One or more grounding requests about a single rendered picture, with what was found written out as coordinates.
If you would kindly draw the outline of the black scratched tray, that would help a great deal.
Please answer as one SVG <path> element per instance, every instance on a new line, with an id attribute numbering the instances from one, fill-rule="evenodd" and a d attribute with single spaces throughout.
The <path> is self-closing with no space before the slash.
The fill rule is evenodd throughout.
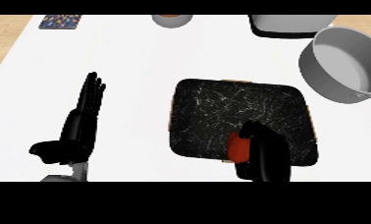
<path id="1" fill-rule="evenodd" d="M 223 160 L 228 138 L 247 121 L 281 134 L 294 166 L 318 162 L 318 141 L 300 91 L 287 85 L 185 79 L 172 96 L 169 147 L 185 157 Z"/>

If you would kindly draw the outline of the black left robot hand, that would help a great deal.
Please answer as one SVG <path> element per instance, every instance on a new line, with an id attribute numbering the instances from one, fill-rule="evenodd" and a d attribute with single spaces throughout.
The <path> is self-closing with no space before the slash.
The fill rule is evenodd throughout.
<path id="1" fill-rule="evenodd" d="M 81 88 L 76 107 L 70 110 L 62 127 L 59 140 L 35 143 L 29 154 L 44 164 L 66 165 L 88 161 L 94 149 L 97 118 L 106 85 L 92 72 L 87 75 Z"/>

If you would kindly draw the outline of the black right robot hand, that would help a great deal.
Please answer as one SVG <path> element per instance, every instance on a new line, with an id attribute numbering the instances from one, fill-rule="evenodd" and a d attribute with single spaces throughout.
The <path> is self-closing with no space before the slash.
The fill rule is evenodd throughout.
<path id="1" fill-rule="evenodd" d="M 257 121 L 247 121 L 237 134 L 248 142 L 240 146 L 240 154 L 248 154 L 244 162 L 234 163 L 237 176 L 251 182 L 288 183 L 291 177 L 291 161 L 288 142 Z"/>

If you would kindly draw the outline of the grey appliance with black base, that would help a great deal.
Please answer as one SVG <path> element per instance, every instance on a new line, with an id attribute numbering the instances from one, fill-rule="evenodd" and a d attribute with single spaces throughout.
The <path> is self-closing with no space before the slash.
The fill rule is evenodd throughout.
<path id="1" fill-rule="evenodd" d="M 248 15 L 254 35 L 268 38 L 312 38 L 335 15 Z"/>

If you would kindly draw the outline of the red bell pepper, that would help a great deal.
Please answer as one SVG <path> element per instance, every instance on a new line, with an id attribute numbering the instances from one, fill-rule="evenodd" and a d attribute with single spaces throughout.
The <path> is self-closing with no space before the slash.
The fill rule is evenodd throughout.
<path id="1" fill-rule="evenodd" d="M 248 161 L 250 139 L 243 139 L 238 132 L 229 134 L 228 158 L 235 164 Z"/>

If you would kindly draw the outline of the grey metal pot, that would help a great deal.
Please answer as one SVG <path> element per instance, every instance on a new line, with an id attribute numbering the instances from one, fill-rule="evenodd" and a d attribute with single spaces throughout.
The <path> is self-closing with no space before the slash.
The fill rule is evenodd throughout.
<path id="1" fill-rule="evenodd" d="M 371 99 L 371 36 L 352 28 L 324 28 L 300 54 L 299 69 L 325 99 L 343 104 Z"/>

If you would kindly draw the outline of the colourful patterned mat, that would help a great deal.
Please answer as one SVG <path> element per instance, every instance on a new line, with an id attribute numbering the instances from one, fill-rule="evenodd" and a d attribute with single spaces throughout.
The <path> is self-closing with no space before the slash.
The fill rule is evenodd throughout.
<path id="1" fill-rule="evenodd" d="M 45 15 L 39 29 L 76 29 L 81 15 Z"/>

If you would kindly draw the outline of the grey cylindrical cup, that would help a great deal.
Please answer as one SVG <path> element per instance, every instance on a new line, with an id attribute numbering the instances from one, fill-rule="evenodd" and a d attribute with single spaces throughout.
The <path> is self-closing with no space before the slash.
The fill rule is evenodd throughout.
<path id="1" fill-rule="evenodd" d="M 153 15 L 151 19 L 154 23 L 162 26 L 163 28 L 179 28 L 182 27 L 190 21 L 193 16 L 191 15 Z"/>

